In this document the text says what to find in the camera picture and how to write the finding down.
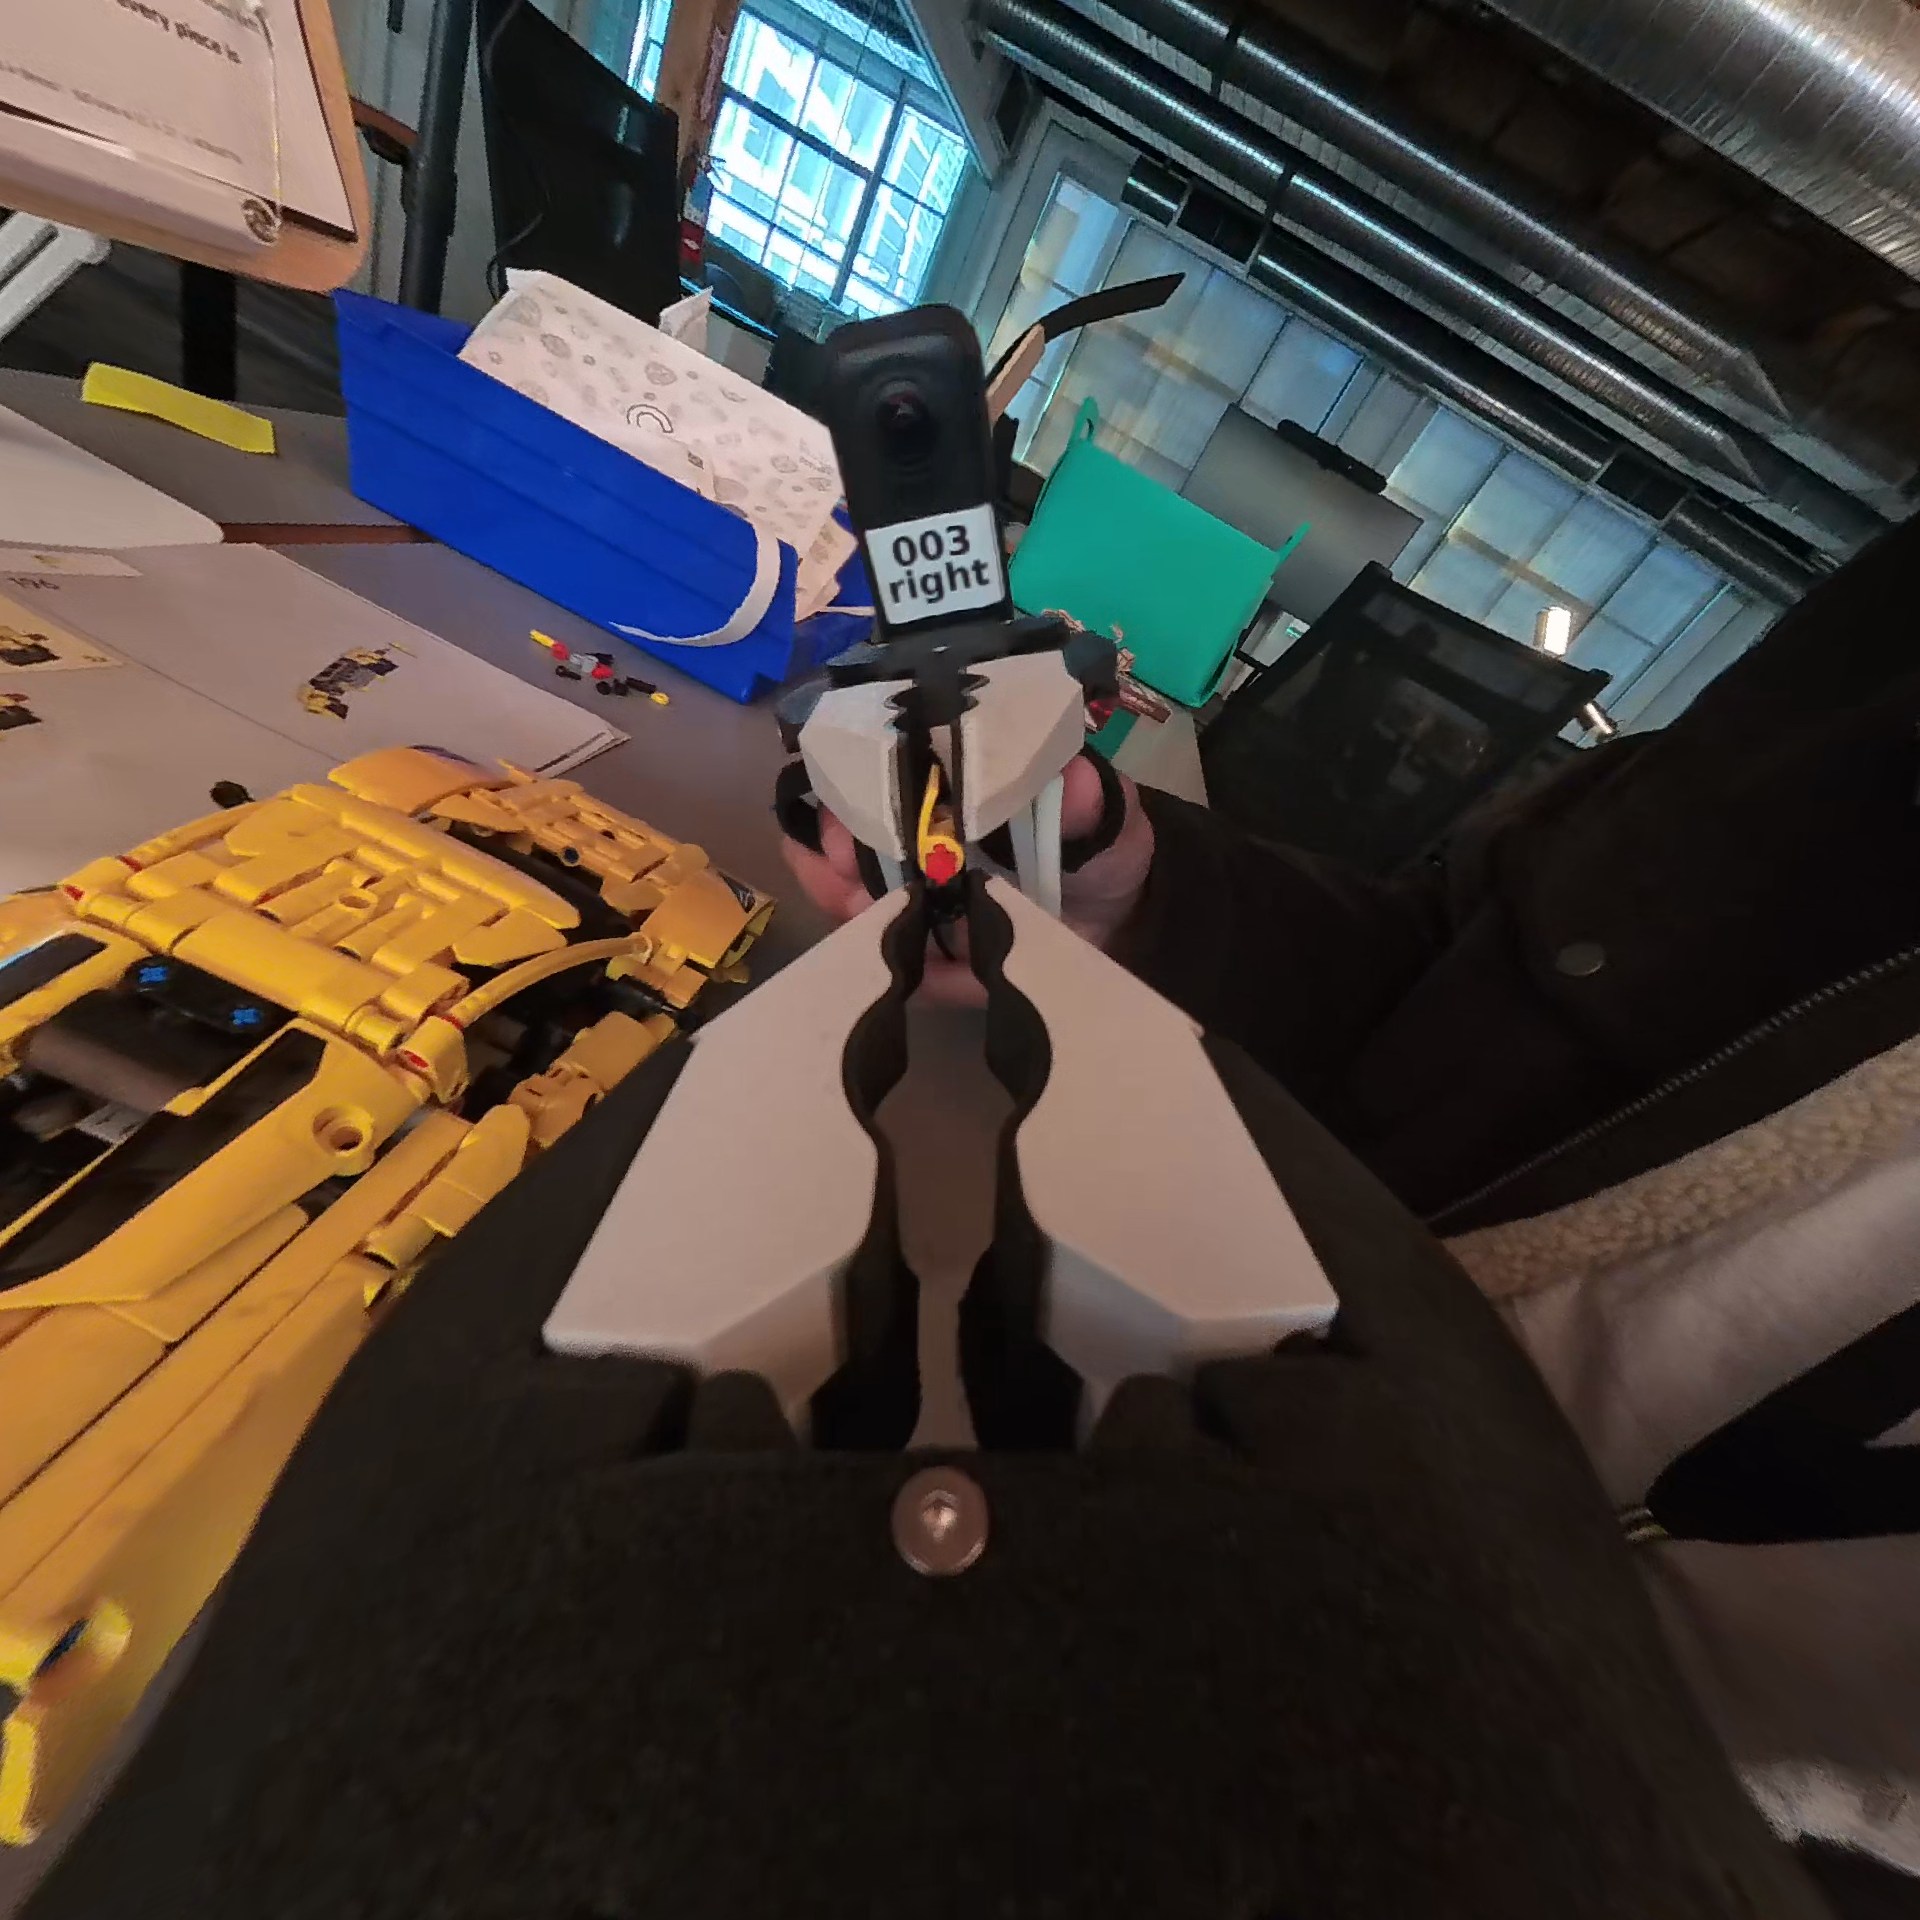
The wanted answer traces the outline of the silver spiral air duct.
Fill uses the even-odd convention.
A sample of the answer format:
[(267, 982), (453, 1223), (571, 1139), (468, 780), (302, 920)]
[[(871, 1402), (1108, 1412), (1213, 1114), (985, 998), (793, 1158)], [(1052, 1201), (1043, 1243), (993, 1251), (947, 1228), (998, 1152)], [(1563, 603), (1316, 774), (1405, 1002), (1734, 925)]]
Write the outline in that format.
[(1496, 2), (1494, 13), (1918, 278), (1917, 4)]

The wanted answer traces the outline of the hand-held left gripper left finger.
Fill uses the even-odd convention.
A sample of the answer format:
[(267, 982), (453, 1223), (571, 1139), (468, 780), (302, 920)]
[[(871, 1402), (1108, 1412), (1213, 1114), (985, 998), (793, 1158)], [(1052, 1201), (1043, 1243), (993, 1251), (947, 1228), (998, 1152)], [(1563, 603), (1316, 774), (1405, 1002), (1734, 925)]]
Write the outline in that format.
[(926, 901), (901, 887), (685, 1044), (549, 1352), (749, 1374), (820, 1448), (909, 1445), (920, 1283), (878, 1118), (926, 945)]

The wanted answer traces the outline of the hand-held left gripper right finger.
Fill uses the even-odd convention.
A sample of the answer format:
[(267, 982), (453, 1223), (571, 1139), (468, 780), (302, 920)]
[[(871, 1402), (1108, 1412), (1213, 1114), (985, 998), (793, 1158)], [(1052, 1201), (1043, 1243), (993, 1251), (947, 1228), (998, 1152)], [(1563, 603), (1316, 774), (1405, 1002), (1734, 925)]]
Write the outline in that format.
[(1070, 1448), (1129, 1381), (1320, 1340), (1339, 1299), (1204, 1030), (1007, 880), (971, 893), (1011, 1112), (961, 1304), (982, 1448)]

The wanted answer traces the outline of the dark ceiling pipes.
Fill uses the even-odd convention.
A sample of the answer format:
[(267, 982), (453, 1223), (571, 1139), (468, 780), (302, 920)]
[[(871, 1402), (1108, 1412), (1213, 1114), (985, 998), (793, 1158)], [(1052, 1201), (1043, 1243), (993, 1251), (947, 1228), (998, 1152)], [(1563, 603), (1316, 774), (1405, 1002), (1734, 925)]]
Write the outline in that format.
[(1494, 4), (973, 4), (973, 39), (1559, 417), (1843, 548), (1917, 504), (1917, 274)]

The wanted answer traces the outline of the wooden tilting book stand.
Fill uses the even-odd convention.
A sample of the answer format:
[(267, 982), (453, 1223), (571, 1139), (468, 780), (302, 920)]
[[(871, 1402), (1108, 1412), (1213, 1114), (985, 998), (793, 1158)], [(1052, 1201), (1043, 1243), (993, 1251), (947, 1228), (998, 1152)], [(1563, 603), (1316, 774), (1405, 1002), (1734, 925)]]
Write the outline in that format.
[(1183, 272), (1161, 274), (1102, 288), (1067, 300), (1035, 321), (998, 358), (987, 376), (988, 420), (1005, 418), (1024, 384), (1036, 374), (1046, 350), (1060, 339), (1089, 328), (1155, 315), (1184, 286)]

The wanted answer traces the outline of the large paned window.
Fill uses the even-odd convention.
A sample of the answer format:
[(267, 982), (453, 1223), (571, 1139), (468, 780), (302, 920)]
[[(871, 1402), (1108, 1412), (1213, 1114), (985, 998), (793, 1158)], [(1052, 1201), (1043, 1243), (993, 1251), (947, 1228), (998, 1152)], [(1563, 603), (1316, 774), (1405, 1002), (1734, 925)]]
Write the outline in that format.
[(912, 308), (973, 169), (902, 4), (741, 4), (690, 195), (702, 283), (812, 339)]

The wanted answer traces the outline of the wooden post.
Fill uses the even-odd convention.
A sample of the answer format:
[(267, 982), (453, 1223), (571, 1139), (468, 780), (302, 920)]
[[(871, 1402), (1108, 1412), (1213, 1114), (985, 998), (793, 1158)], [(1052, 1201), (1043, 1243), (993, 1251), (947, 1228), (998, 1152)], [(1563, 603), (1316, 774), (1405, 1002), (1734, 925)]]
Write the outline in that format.
[(679, 180), (693, 190), (709, 160), (742, 2), (672, 2), (655, 102), (679, 125)]

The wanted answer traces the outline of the yellow paper strip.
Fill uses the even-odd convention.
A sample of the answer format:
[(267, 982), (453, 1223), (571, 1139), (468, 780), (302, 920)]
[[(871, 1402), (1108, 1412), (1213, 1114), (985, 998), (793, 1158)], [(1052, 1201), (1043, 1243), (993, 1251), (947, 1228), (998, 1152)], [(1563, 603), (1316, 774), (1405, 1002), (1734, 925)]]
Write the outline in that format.
[(80, 399), (86, 406), (157, 420), (231, 453), (274, 459), (276, 425), (231, 400), (203, 396), (157, 376), (109, 362), (89, 365)]

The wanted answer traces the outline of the small cluster of brick pieces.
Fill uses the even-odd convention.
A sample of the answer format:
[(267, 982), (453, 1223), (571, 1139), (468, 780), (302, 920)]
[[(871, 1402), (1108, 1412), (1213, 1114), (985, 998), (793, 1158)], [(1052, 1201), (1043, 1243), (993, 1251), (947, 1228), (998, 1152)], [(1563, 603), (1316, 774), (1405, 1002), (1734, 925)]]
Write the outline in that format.
[(550, 672), (559, 680), (591, 687), (606, 700), (644, 700), (655, 709), (671, 707), (667, 691), (630, 672), (610, 652), (571, 644), (541, 628), (531, 631), (531, 642), (547, 654)]

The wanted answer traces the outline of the black mesh office chair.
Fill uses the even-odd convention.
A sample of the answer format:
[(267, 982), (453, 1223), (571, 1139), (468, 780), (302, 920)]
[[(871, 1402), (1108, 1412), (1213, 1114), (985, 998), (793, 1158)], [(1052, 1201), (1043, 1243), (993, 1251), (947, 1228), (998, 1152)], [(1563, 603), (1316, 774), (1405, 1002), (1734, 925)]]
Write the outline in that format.
[(1395, 877), (1606, 687), (1372, 562), (1199, 732), (1209, 804), (1262, 842)]

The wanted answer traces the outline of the black stand pole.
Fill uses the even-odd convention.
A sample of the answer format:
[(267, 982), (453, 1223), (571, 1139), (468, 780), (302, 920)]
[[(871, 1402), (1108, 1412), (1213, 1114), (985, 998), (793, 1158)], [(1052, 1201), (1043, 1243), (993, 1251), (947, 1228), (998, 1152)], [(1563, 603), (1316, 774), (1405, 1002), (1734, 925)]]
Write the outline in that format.
[(434, 2), (429, 16), (417, 138), (404, 169), (404, 235), (396, 299), (437, 316), (458, 213), (460, 131), (475, 2)]

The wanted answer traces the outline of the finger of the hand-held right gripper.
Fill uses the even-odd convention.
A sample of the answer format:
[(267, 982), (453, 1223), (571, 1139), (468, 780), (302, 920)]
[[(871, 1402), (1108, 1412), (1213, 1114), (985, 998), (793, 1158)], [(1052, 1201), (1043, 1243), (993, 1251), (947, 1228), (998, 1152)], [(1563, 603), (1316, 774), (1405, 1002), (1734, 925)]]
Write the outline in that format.
[(1087, 694), (1067, 669), (975, 669), (953, 729), (962, 840), (982, 845), (1064, 773), (1087, 739)]
[(818, 840), (827, 821), (864, 853), (871, 890), (901, 890), (912, 861), (907, 802), (905, 689), (818, 689), (799, 722), (796, 752)]

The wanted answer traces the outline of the yellow toy brick car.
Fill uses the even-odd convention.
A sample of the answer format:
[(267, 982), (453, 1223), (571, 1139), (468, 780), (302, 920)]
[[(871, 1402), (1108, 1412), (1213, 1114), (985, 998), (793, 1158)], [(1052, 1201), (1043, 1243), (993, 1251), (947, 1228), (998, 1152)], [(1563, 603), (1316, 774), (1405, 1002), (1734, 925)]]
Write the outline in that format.
[(377, 1318), (777, 910), (439, 748), (215, 804), (4, 901), (4, 1847), (85, 1788)]

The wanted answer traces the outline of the grey wall screen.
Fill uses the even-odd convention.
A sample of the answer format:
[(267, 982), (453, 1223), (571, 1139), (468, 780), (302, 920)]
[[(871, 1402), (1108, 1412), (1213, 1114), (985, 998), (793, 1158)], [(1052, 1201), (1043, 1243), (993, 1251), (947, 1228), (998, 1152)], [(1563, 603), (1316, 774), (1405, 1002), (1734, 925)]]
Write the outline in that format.
[(1424, 528), (1380, 474), (1297, 427), (1233, 405), (1213, 427), (1183, 496), (1281, 555), (1267, 604), (1304, 625), (1325, 617), (1371, 566), (1393, 570)]

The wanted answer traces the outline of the black monitor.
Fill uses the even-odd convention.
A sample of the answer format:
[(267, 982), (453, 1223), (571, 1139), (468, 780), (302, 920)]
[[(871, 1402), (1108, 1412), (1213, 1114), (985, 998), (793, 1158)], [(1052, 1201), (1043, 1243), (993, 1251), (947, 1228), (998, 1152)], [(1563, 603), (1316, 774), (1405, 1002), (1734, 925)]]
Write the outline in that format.
[(492, 299), (559, 277), (657, 325), (682, 299), (679, 118), (534, 4), (475, 13), (492, 200)]

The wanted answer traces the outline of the person's right forearm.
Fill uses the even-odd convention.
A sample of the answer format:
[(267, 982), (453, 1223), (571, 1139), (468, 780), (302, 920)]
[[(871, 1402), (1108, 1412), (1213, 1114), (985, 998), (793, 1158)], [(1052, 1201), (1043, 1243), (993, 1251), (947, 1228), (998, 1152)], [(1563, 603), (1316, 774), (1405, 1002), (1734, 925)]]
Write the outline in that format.
[(1510, 821), (1481, 811), (1435, 863), (1377, 878), (1155, 788), (1137, 800), (1152, 851), (1113, 949), (1149, 989), (1416, 1213), (1540, 1145)]

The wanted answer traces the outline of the white patterned paper bag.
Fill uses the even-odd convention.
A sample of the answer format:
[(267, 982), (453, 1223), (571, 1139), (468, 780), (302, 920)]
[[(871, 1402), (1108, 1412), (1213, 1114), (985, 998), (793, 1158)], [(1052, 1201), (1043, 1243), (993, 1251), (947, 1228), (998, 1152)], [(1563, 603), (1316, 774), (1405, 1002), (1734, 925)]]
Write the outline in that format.
[(550, 272), (506, 283), (462, 362), (791, 548), (796, 619), (838, 610), (854, 539), (828, 429), (706, 352), (709, 294), (660, 331)]

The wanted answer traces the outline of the open instruction booklet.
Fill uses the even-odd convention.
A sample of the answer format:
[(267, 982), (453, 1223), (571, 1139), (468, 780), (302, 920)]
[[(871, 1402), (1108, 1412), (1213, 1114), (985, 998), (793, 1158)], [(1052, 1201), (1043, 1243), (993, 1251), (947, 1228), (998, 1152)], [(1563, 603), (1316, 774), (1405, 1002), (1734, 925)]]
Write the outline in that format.
[(49, 888), (388, 748), (571, 774), (626, 743), (591, 707), (259, 546), (66, 555), (4, 575), (3, 888)]

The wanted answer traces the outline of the person's right hand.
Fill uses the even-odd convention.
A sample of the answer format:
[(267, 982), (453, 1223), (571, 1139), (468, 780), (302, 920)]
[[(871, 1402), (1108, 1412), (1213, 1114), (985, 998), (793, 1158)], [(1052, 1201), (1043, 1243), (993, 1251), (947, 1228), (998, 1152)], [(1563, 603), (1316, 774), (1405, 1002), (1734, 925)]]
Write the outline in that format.
[[(1151, 863), (1155, 829), (1133, 780), (1082, 752), (1064, 769), (1064, 848), (1100, 845), (1093, 858), (1062, 880), (1064, 925), (1093, 949), (1113, 949), (1135, 916)], [(818, 812), (818, 848), (780, 839), (782, 863), (805, 901), (828, 923), (852, 923), (874, 897), (859, 871), (857, 842), (844, 823)]]

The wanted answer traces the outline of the blue plastic bin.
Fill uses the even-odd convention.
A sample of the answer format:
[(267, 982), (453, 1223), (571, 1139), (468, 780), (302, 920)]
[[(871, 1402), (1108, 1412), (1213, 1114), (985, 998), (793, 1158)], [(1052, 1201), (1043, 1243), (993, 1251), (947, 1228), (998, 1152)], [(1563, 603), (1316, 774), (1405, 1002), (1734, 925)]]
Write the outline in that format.
[(334, 297), (352, 492), (749, 707), (827, 660), (799, 558), (462, 358), (468, 327)]

